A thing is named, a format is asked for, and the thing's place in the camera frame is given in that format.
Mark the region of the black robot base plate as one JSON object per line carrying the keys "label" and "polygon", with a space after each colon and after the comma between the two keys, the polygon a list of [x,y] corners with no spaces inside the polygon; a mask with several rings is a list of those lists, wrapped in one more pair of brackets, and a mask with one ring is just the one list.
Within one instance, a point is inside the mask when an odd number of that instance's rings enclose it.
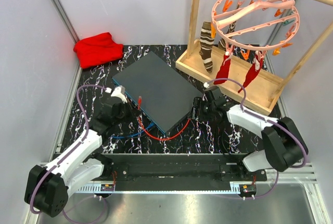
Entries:
{"label": "black robot base plate", "polygon": [[240,194],[241,184],[267,182],[273,167],[263,151],[246,154],[109,154],[92,181],[115,181],[117,193]]}

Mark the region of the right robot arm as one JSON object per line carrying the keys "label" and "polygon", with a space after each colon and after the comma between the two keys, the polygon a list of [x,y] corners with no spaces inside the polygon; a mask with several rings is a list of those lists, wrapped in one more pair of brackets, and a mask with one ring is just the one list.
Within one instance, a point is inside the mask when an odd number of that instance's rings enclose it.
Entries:
{"label": "right robot arm", "polygon": [[273,168],[283,172],[306,163],[309,150],[291,118],[268,117],[241,104],[228,102],[217,86],[206,89],[204,96],[194,98],[189,117],[198,121],[228,121],[263,141],[263,150],[248,154],[236,167],[241,180],[249,180],[258,170]]}

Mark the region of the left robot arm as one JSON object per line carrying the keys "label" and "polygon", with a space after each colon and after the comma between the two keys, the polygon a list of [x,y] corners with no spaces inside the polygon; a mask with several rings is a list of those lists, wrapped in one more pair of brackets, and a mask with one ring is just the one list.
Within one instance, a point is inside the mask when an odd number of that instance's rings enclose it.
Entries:
{"label": "left robot arm", "polygon": [[89,181],[107,180],[113,175],[112,159],[95,151],[110,136],[113,126],[130,116],[126,99],[112,97],[92,119],[86,132],[61,155],[42,167],[34,166],[28,175],[24,201],[34,214],[55,217],[70,196]]}

